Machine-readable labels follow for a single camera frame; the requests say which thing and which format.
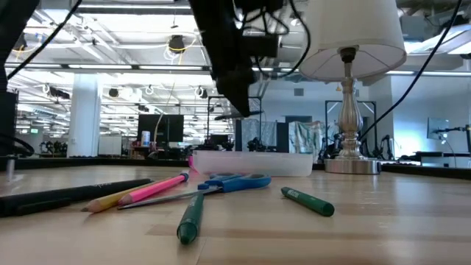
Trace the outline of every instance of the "white column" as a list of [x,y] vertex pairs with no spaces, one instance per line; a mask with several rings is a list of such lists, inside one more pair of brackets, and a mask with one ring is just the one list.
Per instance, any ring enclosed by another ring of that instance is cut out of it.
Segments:
[[97,74],[75,74],[67,157],[97,156],[102,87]]
[[[392,78],[384,77],[369,87],[369,100],[376,102],[377,118],[385,113],[393,104]],[[378,146],[381,145],[381,139],[385,135],[394,137],[394,114],[390,113],[378,123]],[[374,129],[368,132],[369,148],[375,148]]]

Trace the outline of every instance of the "scissors blade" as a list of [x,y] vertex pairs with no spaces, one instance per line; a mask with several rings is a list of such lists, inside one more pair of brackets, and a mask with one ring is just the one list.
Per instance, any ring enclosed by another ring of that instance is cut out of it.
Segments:
[[145,206],[145,205],[154,205],[154,204],[158,204],[158,203],[162,203],[162,202],[169,202],[169,201],[172,201],[174,199],[189,197],[189,196],[193,196],[193,195],[198,194],[198,193],[210,194],[210,193],[213,193],[213,192],[217,192],[220,189],[221,189],[220,187],[211,187],[211,188],[203,190],[203,191],[192,191],[192,192],[187,192],[187,193],[184,193],[184,194],[177,194],[177,195],[170,195],[170,196],[165,196],[165,197],[158,197],[158,198],[155,198],[155,199],[148,199],[148,200],[145,200],[145,201],[142,201],[142,202],[136,202],[136,203],[132,203],[132,204],[129,204],[129,205],[124,205],[124,206],[118,207],[118,210],[136,208],[136,207],[141,207],[141,206]]

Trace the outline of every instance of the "white lamp shade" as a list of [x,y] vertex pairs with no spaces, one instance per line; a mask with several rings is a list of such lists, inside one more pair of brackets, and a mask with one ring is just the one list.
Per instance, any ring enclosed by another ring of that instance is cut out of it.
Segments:
[[311,49],[300,66],[307,78],[345,78],[339,50],[357,46],[354,78],[383,74],[407,58],[395,0],[310,0]]

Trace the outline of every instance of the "lamp base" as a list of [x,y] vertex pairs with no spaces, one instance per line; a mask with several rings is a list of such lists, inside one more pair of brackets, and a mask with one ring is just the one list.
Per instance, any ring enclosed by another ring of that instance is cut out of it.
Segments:
[[339,174],[380,174],[380,164],[370,159],[326,159],[325,171]]

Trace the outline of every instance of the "monitor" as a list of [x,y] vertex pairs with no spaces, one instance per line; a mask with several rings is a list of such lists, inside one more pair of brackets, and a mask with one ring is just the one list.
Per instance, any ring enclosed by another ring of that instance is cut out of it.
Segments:
[[[150,132],[150,141],[154,141],[155,126],[160,114],[141,114],[138,118],[138,140],[143,131]],[[183,141],[184,115],[163,115],[157,129],[157,142],[182,142]]]
[[229,136],[228,135],[211,135],[210,140],[213,144],[222,145],[223,143],[226,143],[229,141]]

